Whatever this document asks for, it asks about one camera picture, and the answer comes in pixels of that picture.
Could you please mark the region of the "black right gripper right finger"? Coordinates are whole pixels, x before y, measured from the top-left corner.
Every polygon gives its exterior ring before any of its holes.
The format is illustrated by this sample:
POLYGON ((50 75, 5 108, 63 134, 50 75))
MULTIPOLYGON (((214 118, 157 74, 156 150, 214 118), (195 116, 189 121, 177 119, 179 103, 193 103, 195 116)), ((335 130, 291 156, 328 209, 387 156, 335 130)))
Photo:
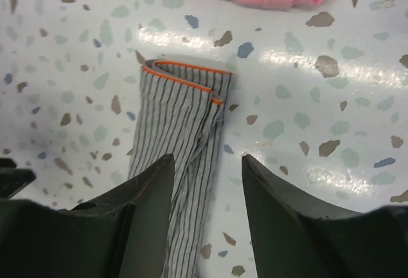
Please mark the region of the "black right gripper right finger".
POLYGON ((407 207, 341 208, 250 155, 242 158, 242 182, 259 277, 407 276, 407 207))

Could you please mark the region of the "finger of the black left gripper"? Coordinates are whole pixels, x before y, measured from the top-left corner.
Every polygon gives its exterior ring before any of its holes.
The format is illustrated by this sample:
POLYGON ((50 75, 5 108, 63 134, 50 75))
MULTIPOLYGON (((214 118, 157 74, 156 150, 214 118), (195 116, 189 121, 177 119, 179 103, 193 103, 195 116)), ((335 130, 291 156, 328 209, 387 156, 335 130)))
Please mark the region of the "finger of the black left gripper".
POLYGON ((2 157, 0 166, 0 196, 2 199, 12 198, 36 180, 32 170, 18 168, 12 158, 2 157))

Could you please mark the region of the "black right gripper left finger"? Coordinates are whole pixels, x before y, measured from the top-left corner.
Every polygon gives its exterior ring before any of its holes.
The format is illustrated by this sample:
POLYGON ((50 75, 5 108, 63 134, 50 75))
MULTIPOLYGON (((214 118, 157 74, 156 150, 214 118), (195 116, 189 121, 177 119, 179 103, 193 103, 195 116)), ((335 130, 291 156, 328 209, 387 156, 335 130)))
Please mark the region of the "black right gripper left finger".
POLYGON ((1 276, 160 277, 174 167, 164 155, 71 210, 1 198, 1 276))

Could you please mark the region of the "grey striped underwear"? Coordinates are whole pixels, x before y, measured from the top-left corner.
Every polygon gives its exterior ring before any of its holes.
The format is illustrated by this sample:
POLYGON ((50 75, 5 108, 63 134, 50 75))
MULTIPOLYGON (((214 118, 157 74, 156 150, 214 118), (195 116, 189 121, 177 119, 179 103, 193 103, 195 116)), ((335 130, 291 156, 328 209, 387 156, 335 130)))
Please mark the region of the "grey striped underwear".
POLYGON ((172 154, 175 176, 163 277, 197 277, 209 197, 217 172, 233 74, 150 59, 141 66, 141 107, 129 176, 172 154))

